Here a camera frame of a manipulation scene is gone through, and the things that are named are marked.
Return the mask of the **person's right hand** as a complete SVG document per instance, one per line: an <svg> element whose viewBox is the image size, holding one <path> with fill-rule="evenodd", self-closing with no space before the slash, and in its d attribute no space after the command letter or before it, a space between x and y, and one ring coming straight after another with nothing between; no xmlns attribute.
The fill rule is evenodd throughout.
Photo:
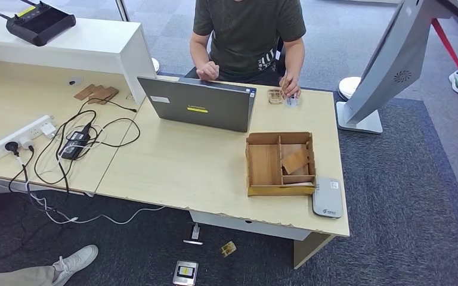
<svg viewBox="0 0 458 286"><path fill-rule="evenodd" d="M219 65L215 64L213 61L209 61L204 66L197 68L196 74L200 80L217 80L219 77Z"/></svg>

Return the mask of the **person's left hand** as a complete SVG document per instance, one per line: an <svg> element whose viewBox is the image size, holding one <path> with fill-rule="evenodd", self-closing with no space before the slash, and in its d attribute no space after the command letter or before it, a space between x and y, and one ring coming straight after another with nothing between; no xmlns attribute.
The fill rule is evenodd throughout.
<svg viewBox="0 0 458 286"><path fill-rule="evenodd" d="M285 74L280 79L280 88L285 98L301 96L301 87L299 86L299 77L293 74Z"/></svg>

